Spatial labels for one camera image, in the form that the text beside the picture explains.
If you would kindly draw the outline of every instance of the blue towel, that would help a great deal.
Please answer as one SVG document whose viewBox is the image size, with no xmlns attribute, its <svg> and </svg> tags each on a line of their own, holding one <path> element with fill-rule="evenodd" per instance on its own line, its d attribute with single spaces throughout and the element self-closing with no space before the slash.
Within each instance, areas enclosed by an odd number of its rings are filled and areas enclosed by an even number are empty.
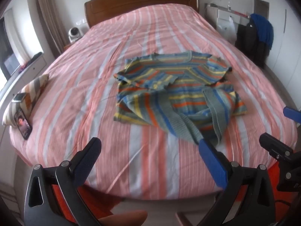
<svg viewBox="0 0 301 226">
<path fill-rule="evenodd" d="M 266 43 L 271 49 L 274 40 L 273 26 L 265 17 L 259 14 L 252 13 L 250 16 L 256 25 L 259 41 Z"/>
</svg>

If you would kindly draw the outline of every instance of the bed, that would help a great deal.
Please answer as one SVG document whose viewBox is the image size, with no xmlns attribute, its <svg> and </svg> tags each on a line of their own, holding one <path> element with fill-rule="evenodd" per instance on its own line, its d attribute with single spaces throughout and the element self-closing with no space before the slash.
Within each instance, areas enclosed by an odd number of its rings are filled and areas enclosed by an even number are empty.
<svg viewBox="0 0 301 226">
<path fill-rule="evenodd" d="M 199 14 L 199 0 L 91 0 L 85 4 L 87 34 L 47 69 L 49 84 L 31 116 L 27 141 L 10 128 L 12 145 L 29 164 L 57 166 L 70 160 L 92 137 L 102 152 L 87 184 L 121 197 L 178 199 L 209 194 L 214 184 L 196 145 L 153 126 L 113 121 L 125 59 L 151 53 L 193 50 L 231 65 L 228 79 L 248 113 L 232 117 L 217 150 L 243 166 L 271 167 L 260 147 L 268 132 L 293 147 L 295 123 L 261 70 L 225 41 Z"/>
</svg>

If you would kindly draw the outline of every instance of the wardrobe handle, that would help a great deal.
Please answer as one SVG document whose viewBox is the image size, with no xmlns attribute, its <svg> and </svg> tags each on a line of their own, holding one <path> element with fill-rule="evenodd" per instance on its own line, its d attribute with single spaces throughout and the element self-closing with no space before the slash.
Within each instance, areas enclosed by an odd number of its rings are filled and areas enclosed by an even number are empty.
<svg viewBox="0 0 301 226">
<path fill-rule="evenodd" d="M 287 11 L 285 9 L 285 21 L 284 21 L 284 30 L 283 30 L 283 33 L 285 33 L 285 27 L 286 27 L 286 13 L 287 13 Z"/>
</svg>

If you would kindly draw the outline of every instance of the blue gripper pad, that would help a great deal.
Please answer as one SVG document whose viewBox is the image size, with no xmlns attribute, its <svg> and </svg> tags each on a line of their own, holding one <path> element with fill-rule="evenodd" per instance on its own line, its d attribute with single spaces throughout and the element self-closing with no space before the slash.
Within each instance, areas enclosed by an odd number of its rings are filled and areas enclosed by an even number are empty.
<svg viewBox="0 0 301 226">
<path fill-rule="evenodd" d="M 74 160 L 76 166 L 73 170 L 73 185 L 75 188 L 82 186 L 90 174 L 98 156 L 101 152 L 101 141 L 99 138 L 92 138 L 87 146 L 76 153 Z"/>
<path fill-rule="evenodd" d="M 296 121 L 298 123 L 301 123 L 301 112 L 294 110 L 289 107 L 284 107 L 283 114 L 285 117 L 292 119 L 293 121 Z"/>
<path fill-rule="evenodd" d="M 220 188 L 225 189 L 228 185 L 228 171 L 218 158 L 218 153 L 214 146 L 202 139 L 199 142 L 199 153 L 207 166 L 214 182 Z"/>
</svg>

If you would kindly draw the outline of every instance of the pillow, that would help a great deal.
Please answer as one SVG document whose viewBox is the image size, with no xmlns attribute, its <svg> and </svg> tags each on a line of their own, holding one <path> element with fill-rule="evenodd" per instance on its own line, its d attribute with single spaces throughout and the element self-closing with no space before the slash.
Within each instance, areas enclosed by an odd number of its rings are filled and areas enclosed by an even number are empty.
<svg viewBox="0 0 301 226">
<path fill-rule="evenodd" d="M 21 103 L 9 103 L 3 115 L 2 125 L 16 127 L 14 115 L 20 107 L 28 119 L 39 96 L 47 85 L 48 79 L 49 74 L 41 75 L 23 87 L 19 93 L 26 92 L 29 94 L 26 95 Z"/>
</svg>

